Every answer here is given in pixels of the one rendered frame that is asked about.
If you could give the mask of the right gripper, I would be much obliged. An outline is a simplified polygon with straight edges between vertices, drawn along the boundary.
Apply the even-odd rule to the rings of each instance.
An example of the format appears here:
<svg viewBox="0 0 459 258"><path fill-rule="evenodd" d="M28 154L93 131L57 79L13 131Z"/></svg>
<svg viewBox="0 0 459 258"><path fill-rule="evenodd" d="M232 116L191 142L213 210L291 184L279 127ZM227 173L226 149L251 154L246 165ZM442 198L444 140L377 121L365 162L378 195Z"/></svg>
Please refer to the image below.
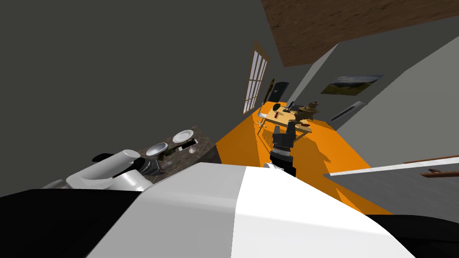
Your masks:
<svg viewBox="0 0 459 258"><path fill-rule="evenodd" d="M280 126L276 125L273 131L273 144L275 146L292 146L296 139L296 124L290 120L285 133L280 133Z"/></svg>

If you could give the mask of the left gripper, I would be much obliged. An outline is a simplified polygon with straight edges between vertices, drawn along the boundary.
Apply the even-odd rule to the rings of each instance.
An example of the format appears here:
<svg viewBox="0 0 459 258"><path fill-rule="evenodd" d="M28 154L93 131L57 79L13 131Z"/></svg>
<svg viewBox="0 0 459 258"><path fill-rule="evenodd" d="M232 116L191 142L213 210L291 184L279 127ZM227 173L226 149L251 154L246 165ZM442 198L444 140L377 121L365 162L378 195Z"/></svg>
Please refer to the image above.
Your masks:
<svg viewBox="0 0 459 258"><path fill-rule="evenodd" d="M143 176L159 176L165 174L165 170L161 167L160 162L156 159L145 159L142 165Z"/></svg>

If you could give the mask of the pale wooden table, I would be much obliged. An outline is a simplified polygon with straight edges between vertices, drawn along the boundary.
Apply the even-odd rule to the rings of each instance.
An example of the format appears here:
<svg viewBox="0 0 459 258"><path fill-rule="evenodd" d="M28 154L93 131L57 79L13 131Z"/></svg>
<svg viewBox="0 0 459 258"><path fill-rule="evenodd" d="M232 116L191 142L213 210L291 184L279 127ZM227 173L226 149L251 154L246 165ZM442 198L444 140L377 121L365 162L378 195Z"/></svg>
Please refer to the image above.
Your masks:
<svg viewBox="0 0 459 258"><path fill-rule="evenodd" d="M270 123L273 125L278 125L283 128L287 128L287 124L290 120L293 120L295 118L294 114L296 113L295 111L292 111L291 113L283 112L282 107L278 109L278 111L273 110L273 106L275 104L273 102L267 102L262 105L261 112L263 114L267 114L265 120L264 120L264 127L259 128L257 134L260 133L262 129L265 129L265 124ZM312 133L312 124L317 122L316 120L302 120L300 124L296 125L296 131L298 132L297 135L297 140L299 140L301 137L305 136L308 133Z"/></svg>

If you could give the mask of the grey bowl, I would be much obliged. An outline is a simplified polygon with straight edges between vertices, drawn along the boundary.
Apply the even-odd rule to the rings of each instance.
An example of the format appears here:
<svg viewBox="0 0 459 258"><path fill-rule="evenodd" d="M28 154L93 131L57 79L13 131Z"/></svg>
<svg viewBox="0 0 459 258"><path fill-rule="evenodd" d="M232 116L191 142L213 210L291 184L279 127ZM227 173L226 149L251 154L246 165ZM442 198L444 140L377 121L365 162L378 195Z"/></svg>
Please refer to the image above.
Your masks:
<svg viewBox="0 0 459 258"><path fill-rule="evenodd" d="M168 144L165 143L165 142L161 142L161 143L158 143L158 144L155 144L154 146L152 146L151 148L149 148L147 151L146 151L146 156L148 157L154 157L154 156L163 156L164 155L164 152L168 149Z"/></svg>

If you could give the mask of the dark green bottle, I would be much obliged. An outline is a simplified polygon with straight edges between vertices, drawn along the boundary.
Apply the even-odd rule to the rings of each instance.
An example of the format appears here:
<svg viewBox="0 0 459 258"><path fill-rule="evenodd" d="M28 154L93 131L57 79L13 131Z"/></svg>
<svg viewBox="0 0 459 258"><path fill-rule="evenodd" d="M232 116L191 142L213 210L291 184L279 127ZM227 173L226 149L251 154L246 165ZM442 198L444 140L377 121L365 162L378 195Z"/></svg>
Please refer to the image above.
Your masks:
<svg viewBox="0 0 459 258"><path fill-rule="evenodd" d="M183 144L181 144L179 146L176 146L174 148L166 149L165 151L163 151L163 152L158 154L157 160L162 161L165 156L170 156L175 152L182 151L182 150L184 150L184 149L186 149L188 147L191 147L191 146L193 146L193 145L195 145L197 143L198 142L194 138L192 138L191 140L189 140L186 143L183 143Z"/></svg>

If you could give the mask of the grey metal chair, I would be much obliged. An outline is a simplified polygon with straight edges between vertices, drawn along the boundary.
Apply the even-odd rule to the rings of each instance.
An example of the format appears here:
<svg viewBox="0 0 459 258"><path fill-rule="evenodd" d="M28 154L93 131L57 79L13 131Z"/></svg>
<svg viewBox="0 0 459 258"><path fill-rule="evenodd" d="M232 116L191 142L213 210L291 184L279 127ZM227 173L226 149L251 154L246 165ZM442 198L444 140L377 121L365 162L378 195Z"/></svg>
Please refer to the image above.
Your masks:
<svg viewBox="0 0 459 258"><path fill-rule="evenodd" d="M258 125L259 128L264 127L264 120L265 120L265 118L267 116L267 114L263 114L261 112L261 109L262 109L262 106L258 109L258 113L257 113L257 116L258 116L259 120L257 122L255 122L255 125Z"/></svg>

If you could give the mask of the dark door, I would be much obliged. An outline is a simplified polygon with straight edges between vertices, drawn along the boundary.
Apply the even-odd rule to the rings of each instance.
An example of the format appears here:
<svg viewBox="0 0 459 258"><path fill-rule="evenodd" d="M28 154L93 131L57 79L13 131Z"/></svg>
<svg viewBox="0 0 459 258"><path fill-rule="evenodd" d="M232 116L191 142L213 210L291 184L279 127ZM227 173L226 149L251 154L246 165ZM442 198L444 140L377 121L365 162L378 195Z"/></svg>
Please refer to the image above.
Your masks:
<svg viewBox="0 0 459 258"><path fill-rule="evenodd" d="M276 82L268 99L269 102L278 103L281 100L285 90L287 89L288 82Z"/></svg>

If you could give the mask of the white plate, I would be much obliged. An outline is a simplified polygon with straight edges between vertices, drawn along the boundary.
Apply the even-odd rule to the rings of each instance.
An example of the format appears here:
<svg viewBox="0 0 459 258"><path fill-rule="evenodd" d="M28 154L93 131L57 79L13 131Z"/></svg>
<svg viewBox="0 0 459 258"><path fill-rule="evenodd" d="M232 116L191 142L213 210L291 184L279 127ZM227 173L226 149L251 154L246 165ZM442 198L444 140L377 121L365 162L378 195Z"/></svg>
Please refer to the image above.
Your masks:
<svg viewBox="0 0 459 258"><path fill-rule="evenodd" d="M177 133L172 141L174 143L183 143L183 142L187 142L188 140L190 140L193 136L194 132L190 129L187 129L187 130L183 130L179 133Z"/></svg>

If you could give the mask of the wooden framed window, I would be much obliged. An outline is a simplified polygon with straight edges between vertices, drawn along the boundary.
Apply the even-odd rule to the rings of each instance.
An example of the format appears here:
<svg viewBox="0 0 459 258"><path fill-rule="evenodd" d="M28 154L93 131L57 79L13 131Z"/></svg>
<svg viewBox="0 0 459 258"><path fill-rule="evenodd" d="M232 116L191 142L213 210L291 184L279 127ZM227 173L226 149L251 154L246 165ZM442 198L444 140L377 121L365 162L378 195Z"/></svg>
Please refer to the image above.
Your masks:
<svg viewBox="0 0 459 258"><path fill-rule="evenodd" d="M251 68L247 80L247 91L244 99L243 114L245 115L255 107L259 91L264 80L265 71L270 58L267 52L257 41L254 42Z"/></svg>

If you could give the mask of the landscape picture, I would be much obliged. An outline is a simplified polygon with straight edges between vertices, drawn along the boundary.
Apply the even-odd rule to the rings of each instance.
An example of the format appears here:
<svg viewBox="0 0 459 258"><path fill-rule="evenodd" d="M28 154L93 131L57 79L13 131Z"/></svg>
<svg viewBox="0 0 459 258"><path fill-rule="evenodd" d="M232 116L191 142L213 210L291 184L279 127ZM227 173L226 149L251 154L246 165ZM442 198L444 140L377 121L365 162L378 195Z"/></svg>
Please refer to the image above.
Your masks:
<svg viewBox="0 0 459 258"><path fill-rule="evenodd" d="M357 96L382 77L383 74L335 77L321 94Z"/></svg>

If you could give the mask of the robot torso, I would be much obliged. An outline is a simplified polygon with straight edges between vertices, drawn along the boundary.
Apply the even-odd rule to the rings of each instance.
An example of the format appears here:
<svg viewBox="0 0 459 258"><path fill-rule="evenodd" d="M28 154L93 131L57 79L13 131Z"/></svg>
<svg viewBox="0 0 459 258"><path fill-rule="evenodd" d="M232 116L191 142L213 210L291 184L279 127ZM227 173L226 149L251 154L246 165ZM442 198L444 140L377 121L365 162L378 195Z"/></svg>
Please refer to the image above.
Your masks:
<svg viewBox="0 0 459 258"><path fill-rule="evenodd" d="M87 258L414 258L280 169L199 163L143 191Z"/></svg>

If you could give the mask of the brown wall hanging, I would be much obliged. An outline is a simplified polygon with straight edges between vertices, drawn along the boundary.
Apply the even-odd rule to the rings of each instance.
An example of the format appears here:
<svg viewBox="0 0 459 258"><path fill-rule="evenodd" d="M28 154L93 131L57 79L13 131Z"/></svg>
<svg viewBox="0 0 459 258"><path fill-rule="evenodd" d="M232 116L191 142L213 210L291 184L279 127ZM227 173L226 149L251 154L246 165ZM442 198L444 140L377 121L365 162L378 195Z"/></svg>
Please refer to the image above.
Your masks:
<svg viewBox="0 0 459 258"><path fill-rule="evenodd" d="M270 82L270 85L269 85L269 87L268 87L268 89L267 89L265 98L264 98L264 100L263 100L263 104L265 104L265 103L267 102L267 99L268 99L268 97L269 97L269 94L270 94L270 92L271 92L271 90L272 90L272 88L273 88L274 82L275 82L275 78L273 78L273 79L271 80L271 82Z"/></svg>

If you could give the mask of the white wall vent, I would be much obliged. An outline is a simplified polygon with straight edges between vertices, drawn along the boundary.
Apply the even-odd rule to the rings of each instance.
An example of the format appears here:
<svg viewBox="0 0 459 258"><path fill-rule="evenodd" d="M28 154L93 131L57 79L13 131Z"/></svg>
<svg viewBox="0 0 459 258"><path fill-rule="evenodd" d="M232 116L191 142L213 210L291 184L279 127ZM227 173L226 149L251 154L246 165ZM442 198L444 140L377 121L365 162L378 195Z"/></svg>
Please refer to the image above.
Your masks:
<svg viewBox="0 0 459 258"><path fill-rule="evenodd" d="M352 112L356 112L356 110L361 109L362 107L366 106L367 104L368 103L366 103L366 102L358 101L358 102L352 104L350 107L348 107L345 110L343 110L342 112L340 112L339 114L337 114L336 116L332 117L330 119L330 122L336 122L339 119L341 119L342 117L345 117L345 116L351 114Z"/></svg>

